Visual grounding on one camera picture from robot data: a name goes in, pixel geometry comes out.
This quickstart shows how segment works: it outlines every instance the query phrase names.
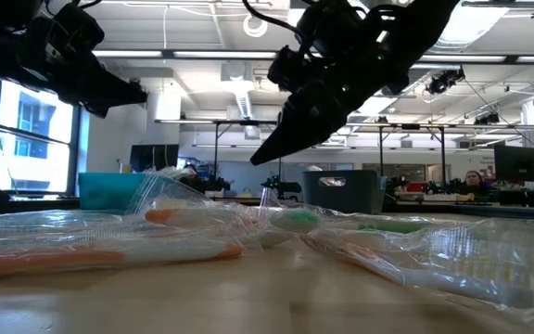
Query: ceiling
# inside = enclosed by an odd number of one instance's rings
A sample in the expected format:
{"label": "ceiling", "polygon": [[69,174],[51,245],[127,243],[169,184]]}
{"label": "ceiling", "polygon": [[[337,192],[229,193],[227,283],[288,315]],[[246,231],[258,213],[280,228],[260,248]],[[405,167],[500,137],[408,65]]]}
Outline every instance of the ceiling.
{"label": "ceiling", "polygon": [[[271,24],[262,37],[248,36],[243,30],[247,11],[244,8],[220,7],[239,6],[240,0],[216,2],[214,8],[195,1],[197,6],[178,6],[180,9],[177,6],[137,6],[138,1],[141,0],[130,0],[130,6],[126,6],[125,2],[120,4],[119,1],[103,1],[102,4],[87,9],[106,34],[100,49],[278,50],[284,45],[298,47],[291,32]],[[56,12],[66,2],[54,0],[52,11]],[[265,6],[271,4],[261,8],[261,12],[283,20],[286,19],[290,8],[289,0],[259,0],[259,3]],[[461,52],[534,54],[534,19],[530,18],[532,13],[534,9],[511,9],[487,33]],[[253,28],[259,23],[252,20],[249,25]],[[228,106],[236,104],[234,94],[224,91],[220,83],[222,64],[226,61],[103,61],[118,75],[125,69],[172,69],[187,93],[187,98],[183,99],[182,113],[189,119],[224,118]],[[249,92],[253,108],[281,106],[287,98],[287,93],[279,92],[277,86],[266,80],[264,74],[256,74],[264,73],[270,62],[252,61],[250,66],[255,87]],[[390,122],[460,122],[467,114],[469,118],[464,121],[473,122],[479,108],[487,103],[497,102],[501,115],[508,122],[520,121],[520,102],[533,97],[529,93],[532,91],[529,83],[534,82],[534,66],[464,65],[464,72],[469,83],[460,82],[446,95],[435,96],[433,101],[430,101],[431,97],[424,92],[424,88],[429,83],[429,77],[439,72],[426,73],[424,77],[419,77],[419,84],[404,92],[388,106],[393,108],[392,113],[387,109],[383,114]],[[166,80],[159,77],[142,78],[142,84],[153,92],[161,90]],[[275,119],[278,109],[270,110],[273,114],[261,116]],[[359,113],[354,113],[351,117],[355,117],[358,122],[373,119],[372,115],[364,116]],[[182,126],[182,130],[192,128],[191,125]]]}

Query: window frame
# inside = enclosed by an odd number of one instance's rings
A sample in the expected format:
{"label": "window frame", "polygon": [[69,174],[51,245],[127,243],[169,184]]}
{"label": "window frame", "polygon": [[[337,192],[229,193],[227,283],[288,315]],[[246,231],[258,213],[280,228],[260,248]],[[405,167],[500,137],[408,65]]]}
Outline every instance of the window frame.
{"label": "window frame", "polygon": [[[0,102],[1,102],[1,89],[2,82],[0,81]],[[9,127],[0,124],[0,133],[18,135],[27,139],[34,139],[38,141],[45,142],[47,144],[60,144],[67,146],[70,152],[69,158],[69,167],[67,175],[67,188],[65,191],[43,191],[43,190],[4,190],[10,195],[20,194],[25,196],[44,196],[44,195],[64,195],[64,196],[75,196],[76,188],[76,176],[77,176],[77,157],[79,149],[79,132],[80,132],[80,118],[81,118],[82,108],[73,107],[73,114],[71,118],[71,134],[70,142],[65,143],[60,140],[50,138],[45,135],[35,134],[29,131],[20,130],[19,128]]]}

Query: clear plastic packaging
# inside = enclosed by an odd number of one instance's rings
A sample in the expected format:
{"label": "clear plastic packaging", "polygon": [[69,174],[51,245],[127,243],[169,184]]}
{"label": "clear plastic packaging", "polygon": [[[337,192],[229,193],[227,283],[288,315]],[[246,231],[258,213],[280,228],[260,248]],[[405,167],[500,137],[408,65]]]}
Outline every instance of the clear plastic packaging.
{"label": "clear plastic packaging", "polygon": [[132,214],[0,215],[0,276],[234,258],[259,243],[252,217],[218,206],[164,172],[147,175]]}
{"label": "clear plastic packaging", "polygon": [[[41,212],[41,221],[52,218]],[[94,218],[94,213],[86,218]],[[214,231],[186,230],[148,222],[113,224],[113,217],[100,213],[100,224],[83,221],[83,228],[30,225],[18,216],[20,227],[0,230],[0,276],[34,271],[79,270],[150,263],[233,258],[244,247],[234,239],[216,238]],[[78,218],[66,212],[70,225]],[[50,219],[50,223],[64,222]]]}
{"label": "clear plastic packaging", "polygon": [[159,173],[148,176],[132,204],[135,220],[181,228],[218,227],[248,249],[273,247],[295,236],[271,224],[278,211],[216,202]]}
{"label": "clear plastic packaging", "polygon": [[534,328],[534,222],[435,222],[408,233],[378,223],[355,229],[341,222],[303,240],[398,284],[484,302]]}

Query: monitor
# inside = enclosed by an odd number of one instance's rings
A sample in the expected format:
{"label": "monitor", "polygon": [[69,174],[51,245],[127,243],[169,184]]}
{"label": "monitor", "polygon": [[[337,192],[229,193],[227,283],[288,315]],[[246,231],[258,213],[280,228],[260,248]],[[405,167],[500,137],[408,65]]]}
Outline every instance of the monitor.
{"label": "monitor", "polygon": [[495,146],[496,180],[534,182],[534,148]]}
{"label": "monitor", "polygon": [[176,167],[178,160],[178,145],[133,145],[129,162],[134,171],[143,172],[155,168],[156,171],[164,167]]}

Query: desk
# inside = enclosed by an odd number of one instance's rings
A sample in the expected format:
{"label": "desk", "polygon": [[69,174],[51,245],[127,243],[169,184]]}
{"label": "desk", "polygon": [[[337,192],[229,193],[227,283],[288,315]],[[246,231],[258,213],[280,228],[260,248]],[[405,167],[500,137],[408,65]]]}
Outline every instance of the desk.
{"label": "desk", "polygon": [[80,200],[74,199],[22,199],[0,201],[0,214],[15,212],[34,212],[44,210],[80,209]]}
{"label": "desk", "polygon": [[516,333],[291,241],[236,260],[0,279],[0,334]]}
{"label": "desk", "polygon": [[523,204],[534,208],[534,190],[491,190],[490,193],[498,196],[503,204]]}

